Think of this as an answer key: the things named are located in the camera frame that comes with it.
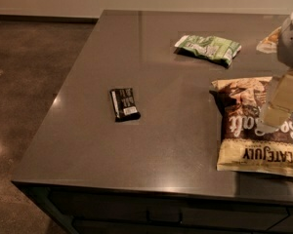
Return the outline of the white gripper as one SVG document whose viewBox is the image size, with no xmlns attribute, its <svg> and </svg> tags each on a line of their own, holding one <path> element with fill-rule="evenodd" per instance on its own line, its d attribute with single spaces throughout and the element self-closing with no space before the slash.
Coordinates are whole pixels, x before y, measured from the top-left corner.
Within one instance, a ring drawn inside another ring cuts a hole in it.
<svg viewBox="0 0 293 234">
<path fill-rule="evenodd" d="M 281 26 L 277 43 L 277 58 L 293 68 L 293 12 Z M 282 77 L 273 77 L 267 89 L 266 102 L 263 105 L 258 129 L 272 133 L 291 117 L 293 113 L 293 69 Z"/>
</svg>

